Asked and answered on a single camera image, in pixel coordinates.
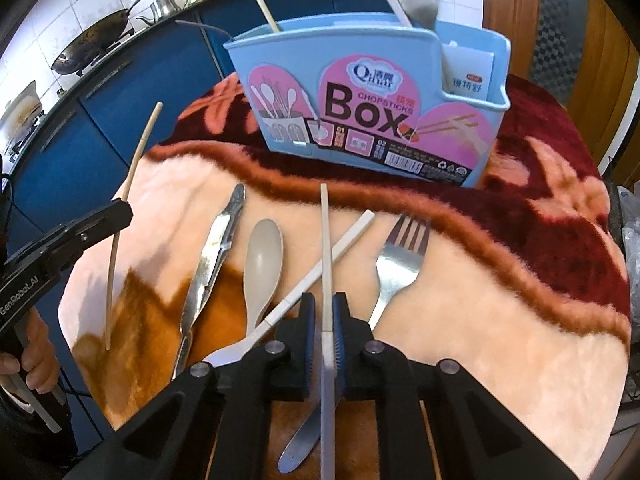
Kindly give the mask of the person's left hand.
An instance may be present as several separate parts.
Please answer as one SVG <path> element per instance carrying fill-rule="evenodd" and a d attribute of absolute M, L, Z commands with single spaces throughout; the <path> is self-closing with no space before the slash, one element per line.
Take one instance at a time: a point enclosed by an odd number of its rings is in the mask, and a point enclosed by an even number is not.
<path fill-rule="evenodd" d="M 26 370 L 27 387 L 40 394 L 48 393 L 58 383 L 60 363 L 49 338 L 49 327 L 36 308 L 31 308 L 29 311 L 26 338 L 28 345 L 19 359 L 10 354 L 1 353 L 1 385 L 6 391 L 16 392 L 10 376 L 17 374 L 20 370 Z"/>

